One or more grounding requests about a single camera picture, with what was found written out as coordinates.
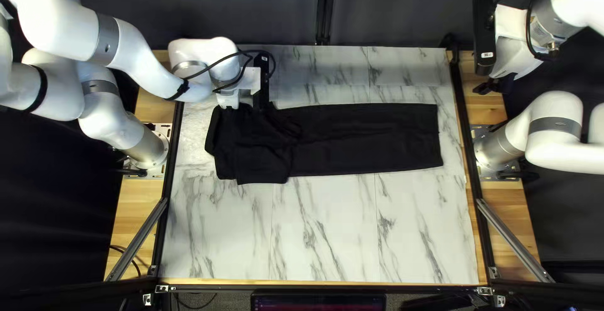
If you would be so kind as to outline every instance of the marble-pattern board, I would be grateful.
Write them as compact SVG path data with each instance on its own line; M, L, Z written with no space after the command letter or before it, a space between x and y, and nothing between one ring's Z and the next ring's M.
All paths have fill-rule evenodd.
M428 103L444 165L248 184L204 150L215 98L186 104L160 275L477 284L452 86L443 49L241 46L273 53L277 108Z

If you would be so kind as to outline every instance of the metal post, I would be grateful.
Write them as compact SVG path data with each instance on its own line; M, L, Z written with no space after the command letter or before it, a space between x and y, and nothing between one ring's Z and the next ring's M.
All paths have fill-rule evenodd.
M115 264L114 268L111 270L109 276L105 281L117 281L124 275L124 272L130 265L130 262L137 254L138 249L141 248L141 245L147 239L149 232L153 229L155 223L159 220L162 213L164 212L166 206L168 205L168 198L163 197L157 205L151 211L151 214L147 217L147 220L143 223L140 230L138 230L137 234L132 238L132 241L121 255L120 259Z
M542 283L555 283L547 271L541 266L526 247L514 236L514 233L507 228L506 224L497 216L497 214L487 205L484 199L476 199L476 205L480 212L487 218L489 223L501 234L503 239L512 247L514 253L524 266L539 279Z

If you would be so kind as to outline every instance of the folded cloth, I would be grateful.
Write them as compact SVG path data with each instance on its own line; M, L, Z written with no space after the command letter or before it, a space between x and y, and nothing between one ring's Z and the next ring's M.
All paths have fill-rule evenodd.
M239 185L443 164L437 107L430 104L217 106L205 150L215 157L218 178Z

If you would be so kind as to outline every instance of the gray wall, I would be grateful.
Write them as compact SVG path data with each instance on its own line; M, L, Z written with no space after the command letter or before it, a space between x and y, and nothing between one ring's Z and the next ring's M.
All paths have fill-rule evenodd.
M316 0L81 0L135 25L151 48L226 36L239 43L313 43Z
M81 0L134 24L152 48L176 38L312 44L316 0ZM526 6L528 0L504 4ZM436 46L448 32L472 43L472 0L335 0L332 43Z
M448 32L465 44L473 40L472 0L335 0L334 6L333 44L435 47Z

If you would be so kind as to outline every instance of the black fabric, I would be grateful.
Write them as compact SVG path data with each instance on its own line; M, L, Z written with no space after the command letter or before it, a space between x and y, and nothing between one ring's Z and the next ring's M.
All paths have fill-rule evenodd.
M217 106L205 150L215 157L218 178L239 185L443 164L437 107L428 104Z

